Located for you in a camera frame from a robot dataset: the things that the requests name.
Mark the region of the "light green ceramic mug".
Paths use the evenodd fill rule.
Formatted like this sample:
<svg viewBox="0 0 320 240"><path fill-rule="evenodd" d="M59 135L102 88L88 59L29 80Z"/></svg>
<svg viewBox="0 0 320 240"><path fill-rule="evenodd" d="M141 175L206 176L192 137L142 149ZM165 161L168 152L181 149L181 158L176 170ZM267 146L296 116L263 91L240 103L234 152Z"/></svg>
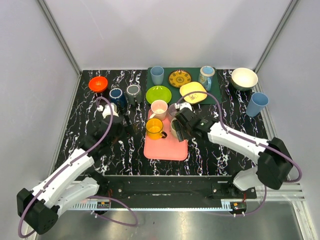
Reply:
<svg viewBox="0 0 320 240"><path fill-rule="evenodd" d="M180 131L179 122L176 118L173 118L170 123L170 132L176 139L178 139L179 131Z"/></svg>

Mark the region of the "yellow glass mug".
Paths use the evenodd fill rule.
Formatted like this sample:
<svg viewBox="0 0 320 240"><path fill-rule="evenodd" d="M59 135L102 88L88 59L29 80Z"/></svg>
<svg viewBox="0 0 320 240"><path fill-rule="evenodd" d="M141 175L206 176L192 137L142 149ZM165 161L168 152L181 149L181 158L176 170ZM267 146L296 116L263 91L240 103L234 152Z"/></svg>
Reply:
<svg viewBox="0 0 320 240"><path fill-rule="evenodd" d="M165 139L168 136L164 131L163 122L157 118L151 118L147 121L146 134L152 140Z"/></svg>

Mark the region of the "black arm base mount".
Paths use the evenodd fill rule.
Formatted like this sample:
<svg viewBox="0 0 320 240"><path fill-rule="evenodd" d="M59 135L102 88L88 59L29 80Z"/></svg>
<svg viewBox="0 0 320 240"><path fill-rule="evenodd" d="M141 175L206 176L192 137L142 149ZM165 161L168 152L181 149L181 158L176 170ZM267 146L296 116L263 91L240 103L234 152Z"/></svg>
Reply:
<svg viewBox="0 0 320 240"><path fill-rule="evenodd" d="M256 189L239 190L231 176L106 175L98 178L104 193L117 199L197 196L213 199L257 198Z"/></svg>

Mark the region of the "grey ceramic mug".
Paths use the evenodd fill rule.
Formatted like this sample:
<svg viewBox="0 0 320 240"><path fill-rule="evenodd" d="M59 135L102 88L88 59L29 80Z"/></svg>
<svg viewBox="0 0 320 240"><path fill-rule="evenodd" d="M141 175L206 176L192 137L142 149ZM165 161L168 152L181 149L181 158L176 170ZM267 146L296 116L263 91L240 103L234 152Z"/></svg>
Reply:
<svg viewBox="0 0 320 240"><path fill-rule="evenodd" d="M131 105L138 105L142 102L142 91L139 85L131 84L126 88L127 101Z"/></svg>

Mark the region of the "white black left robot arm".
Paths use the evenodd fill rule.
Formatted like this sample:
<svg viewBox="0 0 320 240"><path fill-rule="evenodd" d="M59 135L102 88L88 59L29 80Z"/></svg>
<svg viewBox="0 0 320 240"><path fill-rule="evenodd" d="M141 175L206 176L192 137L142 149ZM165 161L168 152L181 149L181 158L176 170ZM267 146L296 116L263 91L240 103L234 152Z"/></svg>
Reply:
<svg viewBox="0 0 320 240"><path fill-rule="evenodd" d="M20 238L30 236L29 233L22 233L23 223L42 235L55 225L66 210L84 199L114 200L114 188L119 185L109 183L93 166L106 155L113 143L132 136L135 131L127 114L118 114L106 108L102 116L98 127L82 139L57 170L33 189L23 188L18 192L16 200Z"/></svg>

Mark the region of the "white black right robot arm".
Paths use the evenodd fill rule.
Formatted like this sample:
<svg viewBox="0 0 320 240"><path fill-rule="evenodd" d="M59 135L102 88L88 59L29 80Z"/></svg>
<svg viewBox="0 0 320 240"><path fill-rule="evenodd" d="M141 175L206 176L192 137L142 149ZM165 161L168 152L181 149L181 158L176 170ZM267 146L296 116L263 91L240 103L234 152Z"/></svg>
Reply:
<svg viewBox="0 0 320 240"><path fill-rule="evenodd" d="M250 188L266 186L273 190L281 188L287 175L293 168L288 161L289 152L283 141L253 137L224 126L222 122L209 118L200 118L189 108L178 111L175 118L179 122L183 138L192 137L227 147L255 162L256 166L241 170L233 176L227 185L228 195L239 198Z"/></svg>

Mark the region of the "dark blue ceramic mug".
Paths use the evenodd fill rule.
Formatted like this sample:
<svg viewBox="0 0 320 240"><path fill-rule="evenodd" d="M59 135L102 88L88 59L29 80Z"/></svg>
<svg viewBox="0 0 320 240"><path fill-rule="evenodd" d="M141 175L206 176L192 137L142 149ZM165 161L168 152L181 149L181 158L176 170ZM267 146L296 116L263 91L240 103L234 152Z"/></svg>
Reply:
<svg viewBox="0 0 320 240"><path fill-rule="evenodd" d="M127 107L127 100L125 94L120 88L113 88L109 92L109 98L118 108L125 109Z"/></svg>

